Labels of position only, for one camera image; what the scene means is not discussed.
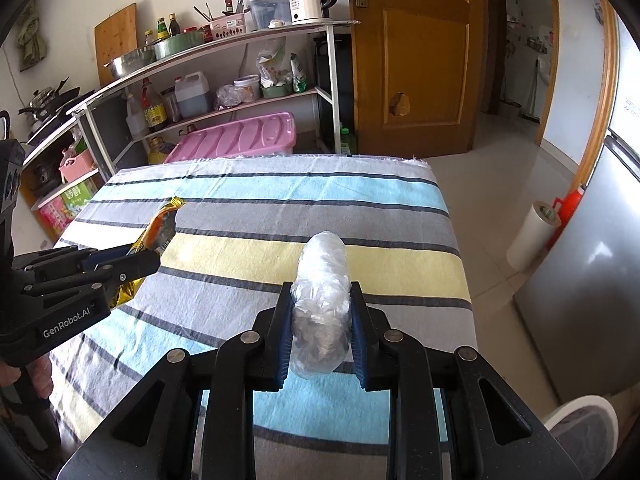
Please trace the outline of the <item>person left hand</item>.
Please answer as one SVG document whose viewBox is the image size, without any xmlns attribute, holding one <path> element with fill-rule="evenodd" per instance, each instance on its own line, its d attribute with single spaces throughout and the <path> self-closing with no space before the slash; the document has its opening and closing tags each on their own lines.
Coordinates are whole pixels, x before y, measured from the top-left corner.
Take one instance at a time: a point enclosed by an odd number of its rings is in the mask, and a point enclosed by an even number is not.
<svg viewBox="0 0 640 480">
<path fill-rule="evenodd" d="M 47 354 L 26 366 L 27 376 L 40 399 L 47 399 L 53 391 L 52 364 Z M 15 384 L 22 376 L 18 367 L 0 362 L 0 387 Z"/>
</svg>

